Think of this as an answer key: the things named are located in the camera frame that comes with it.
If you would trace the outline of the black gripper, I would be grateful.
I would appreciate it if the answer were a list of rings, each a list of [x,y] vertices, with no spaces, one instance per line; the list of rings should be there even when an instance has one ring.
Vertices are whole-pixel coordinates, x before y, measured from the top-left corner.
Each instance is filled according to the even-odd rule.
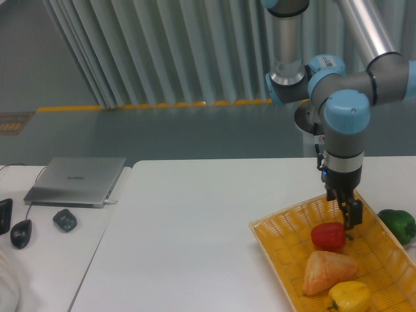
[[[353,229],[362,224],[363,204],[361,200],[351,200],[353,191],[361,181],[363,154],[340,158],[329,152],[318,154],[317,169],[321,171],[321,180],[326,189],[326,199],[337,199],[343,214],[344,230]]]

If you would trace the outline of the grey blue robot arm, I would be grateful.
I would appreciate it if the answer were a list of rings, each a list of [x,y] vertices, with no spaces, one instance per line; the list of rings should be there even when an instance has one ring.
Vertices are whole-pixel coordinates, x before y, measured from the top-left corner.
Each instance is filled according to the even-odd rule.
[[[373,1],[338,1],[365,70],[346,74],[330,55],[302,64],[302,15],[308,6],[307,1],[263,1],[274,19],[268,84],[277,104],[310,101],[313,134],[324,135],[315,149],[326,196],[337,201],[344,228],[352,229],[363,218],[354,190],[361,179],[370,109],[415,96],[415,62],[396,50]]]

